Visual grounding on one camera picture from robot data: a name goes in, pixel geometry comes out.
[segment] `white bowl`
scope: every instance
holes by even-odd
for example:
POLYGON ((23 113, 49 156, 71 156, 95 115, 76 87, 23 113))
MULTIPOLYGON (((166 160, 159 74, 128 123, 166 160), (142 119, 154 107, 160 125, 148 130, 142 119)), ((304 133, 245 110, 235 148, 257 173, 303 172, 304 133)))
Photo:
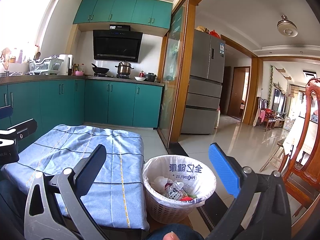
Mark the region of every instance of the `white bowl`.
POLYGON ((144 81, 146 78, 144 78, 144 77, 134 77, 136 80, 138 80, 138 81, 144 81))

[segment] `refrigerator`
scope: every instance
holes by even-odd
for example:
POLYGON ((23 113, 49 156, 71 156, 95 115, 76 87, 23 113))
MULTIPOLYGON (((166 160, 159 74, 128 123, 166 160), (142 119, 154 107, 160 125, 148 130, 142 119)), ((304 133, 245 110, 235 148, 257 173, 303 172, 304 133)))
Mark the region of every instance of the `refrigerator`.
POLYGON ((181 133, 213 133, 221 96, 224 57, 223 40, 195 30, 181 133))

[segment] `black pot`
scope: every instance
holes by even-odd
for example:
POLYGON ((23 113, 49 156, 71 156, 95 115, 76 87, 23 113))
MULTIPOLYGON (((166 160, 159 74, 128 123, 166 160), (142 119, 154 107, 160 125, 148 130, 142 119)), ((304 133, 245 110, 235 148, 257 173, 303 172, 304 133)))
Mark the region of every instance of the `black pot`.
POLYGON ((95 64, 91 63, 91 65, 93 66, 93 72, 97 73, 97 74, 105 74, 109 71, 108 68, 105 67, 97 67, 95 64))
POLYGON ((145 74, 144 77, 146 78, 145 81, 148 81, 148 82, 154 82, 155 79, 156 79, 156 76, 155 74, 153 73, 148 73, 148 74, 145 74))

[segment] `television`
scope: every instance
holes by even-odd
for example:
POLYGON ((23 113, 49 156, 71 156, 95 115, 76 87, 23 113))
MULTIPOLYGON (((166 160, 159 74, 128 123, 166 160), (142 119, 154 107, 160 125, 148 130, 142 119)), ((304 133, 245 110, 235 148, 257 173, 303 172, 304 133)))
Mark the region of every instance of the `television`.
POLYGON ((138 62, 141 32, 93 30, 93 58, 138 62))
POLYGON ((275 89, 275 97, 273 99, 272 110, 278 113, 282 113, 285 103, 285 94, 281 93, 279 89, 275 89))

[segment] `doorway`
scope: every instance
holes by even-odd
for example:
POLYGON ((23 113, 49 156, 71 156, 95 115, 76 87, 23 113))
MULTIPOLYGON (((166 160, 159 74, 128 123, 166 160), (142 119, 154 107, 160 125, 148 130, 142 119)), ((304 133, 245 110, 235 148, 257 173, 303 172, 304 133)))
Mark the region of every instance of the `doorway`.
POLYGON ((228 115, 242 120, 247 99, 250 67, 234 67, 228 115))

